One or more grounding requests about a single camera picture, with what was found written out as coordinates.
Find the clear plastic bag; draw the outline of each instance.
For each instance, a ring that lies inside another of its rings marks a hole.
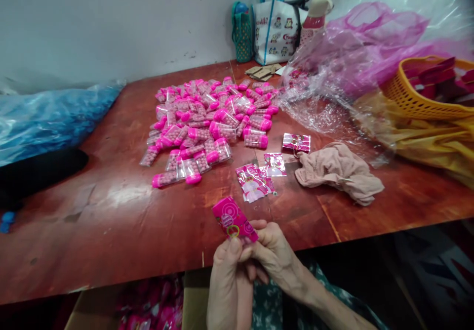
[[[0,166],[79,145],[125,84],[115,81],[89,89],[0,95]]]

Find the reddish-brown table surface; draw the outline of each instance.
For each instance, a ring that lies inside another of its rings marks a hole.
[[[265,151],[242,142],[200,184],[152,189],[152,176],[168,158],[162,153],[151,168],[138,165],[155,121],[155,92],[199,78],[240,82],[253,65],[218,63],[125,87],[82,146],[87,167],[30,197],[11,233],[0,235],[0,304],[209,266],[224,239],[211,207],[228,195],[249,219],[277,222],[295,250],[474,216],[471,190],[402,158],[373,170],[385,190],[367,207],[334,188],[300,186],[294,176],[299,163],[290,154],[288,176],[274,178],[278,195],[244,203],[235,169],[262,161]],[[284,132],[310,134],[312,150],[331,141],[284,112],[273,121],[268,152],[281,151]]]

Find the printed bag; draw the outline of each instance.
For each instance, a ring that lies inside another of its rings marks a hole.
[[[260,1],[252,6],[255,60],[262,66],[286,62],[296,50],[301,23],[308,12],[280,0]]]

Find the yellow basket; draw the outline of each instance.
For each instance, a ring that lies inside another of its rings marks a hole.
[[[438,103],[425,98],[413,89],[403,69],[417,70],[420,72],[433,67],[445,58],[428,56],[423,58],[407,58],[400,62],[398,71],[391,80],[382,84],[380,89],[384,95],[394,100],[404,110],[408,118],[425,120],[453,120],[472,116],[474,108],[459,104]],[[474,69],[474,63],[456,60],[456,68],[464,71]]]

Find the plastic packet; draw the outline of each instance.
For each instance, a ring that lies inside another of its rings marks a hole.
[[[232,197],[221,199],[212,212],[228,239],[239,237],[244,243],[254,243],[258,235]]]
[[[253,203],[268,194],[266,182],[262,180],[260,171],[257,169],[253,164],[236,169],[238,183],[243,191],[243,199],[249,203]]]
[[[281,152],[267,153],[263,157],[268,177],[286,176],[285,162]]]

